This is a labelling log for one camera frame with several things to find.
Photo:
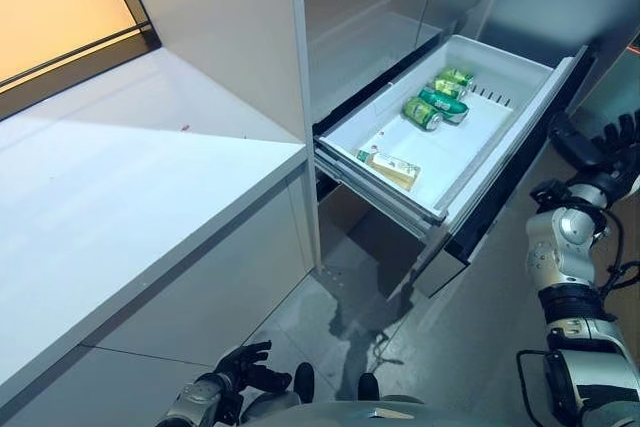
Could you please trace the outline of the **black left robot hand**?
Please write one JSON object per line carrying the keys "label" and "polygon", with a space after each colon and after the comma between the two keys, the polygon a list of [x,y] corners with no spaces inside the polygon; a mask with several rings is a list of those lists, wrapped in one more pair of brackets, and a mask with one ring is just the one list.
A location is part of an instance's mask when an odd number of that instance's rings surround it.
{"label": "black left robot hand", "polygon": [[288,389],[293,377],[277,372],[266,365],[272,349],[270,340],[237,347],[223,357],[213,371],[213,378],[222,385],[226,398],[240,403],[247,387],[266,393],[282,393]]}

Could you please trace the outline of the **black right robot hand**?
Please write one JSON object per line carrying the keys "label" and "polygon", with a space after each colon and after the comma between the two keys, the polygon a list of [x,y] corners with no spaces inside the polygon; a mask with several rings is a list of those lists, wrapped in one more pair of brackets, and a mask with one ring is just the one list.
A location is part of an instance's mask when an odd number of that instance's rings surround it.
{"label": "black right robot hand", "polygon": [[556,152],[580,173],[639,174],[639,111],[624,113],[591,138],[566,113],[556,114],[548,137]]}

